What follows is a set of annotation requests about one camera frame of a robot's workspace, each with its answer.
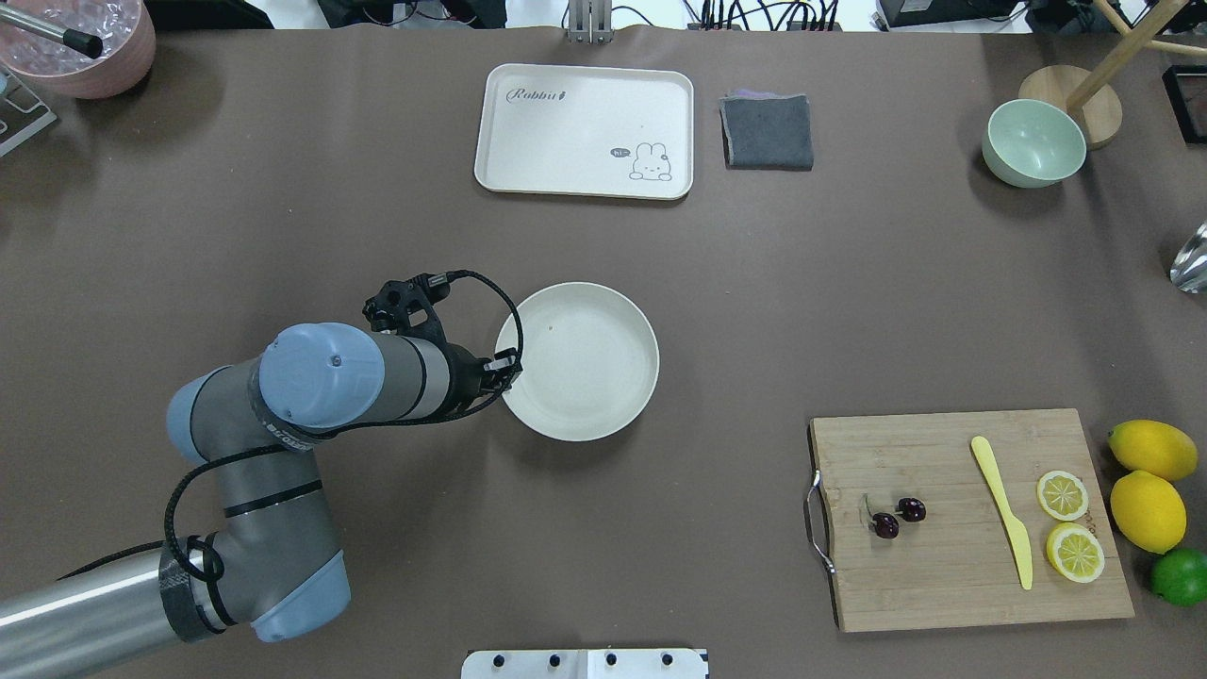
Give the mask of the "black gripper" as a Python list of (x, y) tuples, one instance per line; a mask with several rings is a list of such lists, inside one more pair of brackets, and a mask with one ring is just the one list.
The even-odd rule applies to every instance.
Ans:
[(492, 359), (478, 359), (461, 345), (451, 345), (450, 406), (470, 408), (494, 390), (509, 390), (521, 370), (521, 349), (505, 349)]

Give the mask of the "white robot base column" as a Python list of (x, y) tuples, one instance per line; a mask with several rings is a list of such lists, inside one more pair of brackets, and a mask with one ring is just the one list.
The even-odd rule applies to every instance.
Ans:
[(690, 648), (513, 649), (470, 652), (461, 678), (710, 678)]

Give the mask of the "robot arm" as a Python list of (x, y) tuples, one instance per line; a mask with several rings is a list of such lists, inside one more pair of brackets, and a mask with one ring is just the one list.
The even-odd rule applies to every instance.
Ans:
[(192, 470), (164, 539), (2, 605), (5, 678), (77, 678), (249, 624), (267, 643), (350, 601), (315, 450), (342, 431), (467, 416), (507, 388), (521, 347), (478, 359), (443, 336), (302, 323), (255, 359), (177, 391), (167, 412)]

